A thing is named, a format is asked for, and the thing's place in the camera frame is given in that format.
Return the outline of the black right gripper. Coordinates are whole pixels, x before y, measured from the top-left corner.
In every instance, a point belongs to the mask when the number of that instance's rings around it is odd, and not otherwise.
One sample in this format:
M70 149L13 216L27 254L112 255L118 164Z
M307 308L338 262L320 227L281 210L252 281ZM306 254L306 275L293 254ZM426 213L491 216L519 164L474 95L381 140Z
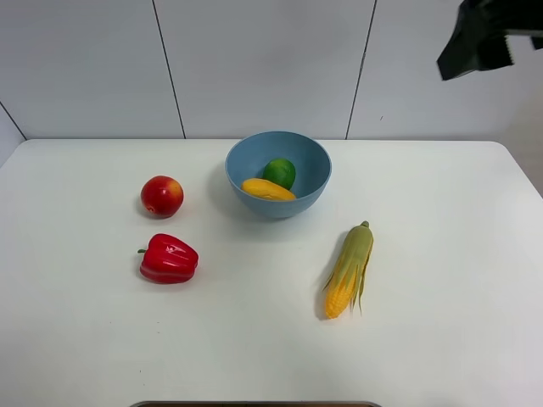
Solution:
M441 78L513 65L507 38L526 36L542 49L541 0L463 1L450 40L437 59Z

